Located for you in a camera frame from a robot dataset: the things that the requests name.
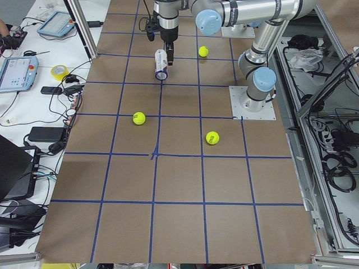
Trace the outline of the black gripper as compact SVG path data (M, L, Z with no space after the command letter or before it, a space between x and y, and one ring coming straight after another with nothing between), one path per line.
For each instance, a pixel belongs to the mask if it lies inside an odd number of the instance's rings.
M165 42L165 51L167 54L167 62L169 66L173 65L174 61L174 44L178 39L178 27L174 29L164 29L160 31L160 37Z

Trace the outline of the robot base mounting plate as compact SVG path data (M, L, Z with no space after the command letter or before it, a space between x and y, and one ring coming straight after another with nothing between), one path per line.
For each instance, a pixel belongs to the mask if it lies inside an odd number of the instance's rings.
M271 98L267 94L263 101L254 101L247 96L247 86L229 86L232 118L236 120L276 120Z

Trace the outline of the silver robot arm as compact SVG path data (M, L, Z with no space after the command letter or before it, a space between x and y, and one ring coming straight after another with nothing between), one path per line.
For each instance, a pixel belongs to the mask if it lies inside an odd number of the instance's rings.
M276 46L290 20L301 18L317 1L155 1L153 15L146 26L149 39L158 31L164 41L167 62L173 64L174 42L178 38L179 12L190 10L203 35L216 34L223 27L261 22L251 48L243 52L238 66L248 87L240 104L249 112L259 112L268 102L276 74L265 66L270 50Z

